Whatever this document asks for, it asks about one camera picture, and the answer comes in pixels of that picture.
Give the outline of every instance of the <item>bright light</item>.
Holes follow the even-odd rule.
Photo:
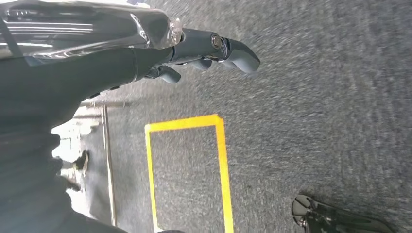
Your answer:
[[[53,48],[53,45],[48,45],[48,44],[17,43],[17,45],[21,45],[21,46],[37,46],[37,47]]]
[[[78,31],[92,31],[89,28],[46,28],[46,27],[9,27],[9,29],[44,29],[44,30],[78,30]]]

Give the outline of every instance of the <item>plastic wrap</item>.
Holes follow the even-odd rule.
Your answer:
[[[0,59],[60,60],[116,47],[164,49],[182,26],[161,10],[84,1],[0,4]]]

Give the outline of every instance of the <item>gray carpet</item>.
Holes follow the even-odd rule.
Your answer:
[[[133,103],[109,110],[120,227],[153,230],[144,125],[217,113],[225,121],[235,231],[298,231],[290,208],[305,193],[412,232],[409,0],[148,3],[186,27],[243,41],[262,66],[252,75],[219,65],[179,68],[177,85],[145,80],[99,97]],[[223,231],[213,133],[153,135],[161,227]],[[101,139],[84,140],[91,163],[104,165],[102,150],[93,149]]]

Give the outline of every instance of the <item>floor marking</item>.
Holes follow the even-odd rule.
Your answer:
[[[170,131],[170,130],[182,130],[182,129],[209,127],[209,126],[215,126],[215,130],[216,130],[216,141],[217,141],[217,149],[218,149],[220,181],[221,181],[221,190],[222,190],[224,229],[226,233],[234,232],[232,201],[231,201],[231,196],[230,196],[230,183],[229,183],[229,166],[227,163],[227,152],[226,152],[226,136],[224,134],[224,121],[217,114],[147,124],[144,127],[145,134],[146,134],[147,167],[148,167],[148,172],[149,172],[149,186],[150,186],[150,198],[152,202],[152,217],[153,217],[154,232],[158,232],[160,228],[157,222],[155,185],[153,181],[152,149],[150,147],[150,133]]]

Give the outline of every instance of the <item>black shoe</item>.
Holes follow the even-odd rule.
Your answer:
[[[82,152],[82,156],[80,156],[76,161],[74,161],[74,168],[77,170],[82,170],[83,167],[86,165],[86,161],[88,161],[89,153],[87,150]]]

